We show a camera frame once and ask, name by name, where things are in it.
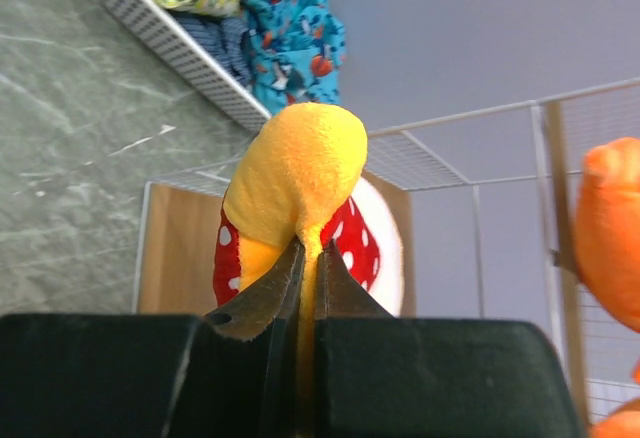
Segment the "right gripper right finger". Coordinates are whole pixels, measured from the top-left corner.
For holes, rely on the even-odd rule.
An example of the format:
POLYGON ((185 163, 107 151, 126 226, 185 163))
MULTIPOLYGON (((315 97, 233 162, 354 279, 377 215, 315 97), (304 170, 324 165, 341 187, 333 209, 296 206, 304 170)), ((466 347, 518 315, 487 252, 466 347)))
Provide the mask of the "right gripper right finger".
POLYGON ((349 274, 318 262, 319 437, 581 437, 553 345, 513 320, 396 318, 349 274))

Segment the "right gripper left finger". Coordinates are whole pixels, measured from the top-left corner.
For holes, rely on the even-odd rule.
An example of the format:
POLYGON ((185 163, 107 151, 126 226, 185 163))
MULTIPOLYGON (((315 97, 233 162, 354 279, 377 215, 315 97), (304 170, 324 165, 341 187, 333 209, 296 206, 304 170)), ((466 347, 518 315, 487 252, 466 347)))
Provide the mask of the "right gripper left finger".
POLYGON ((5 437, 291 437, 304 249, 189 314, 1 319, 5 437))

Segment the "yellow frog plush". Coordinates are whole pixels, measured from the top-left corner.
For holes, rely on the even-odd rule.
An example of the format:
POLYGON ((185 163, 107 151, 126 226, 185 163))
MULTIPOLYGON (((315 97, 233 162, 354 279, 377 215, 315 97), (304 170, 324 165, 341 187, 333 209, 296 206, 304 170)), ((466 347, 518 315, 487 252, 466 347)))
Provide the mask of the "yellow frog plush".
POLYGON ((390 437, 362 365, 403 307, 404 251, 363 175, 368 138, 337 105, 285 107, 222 198, 214 255, 220 437, 390 437))

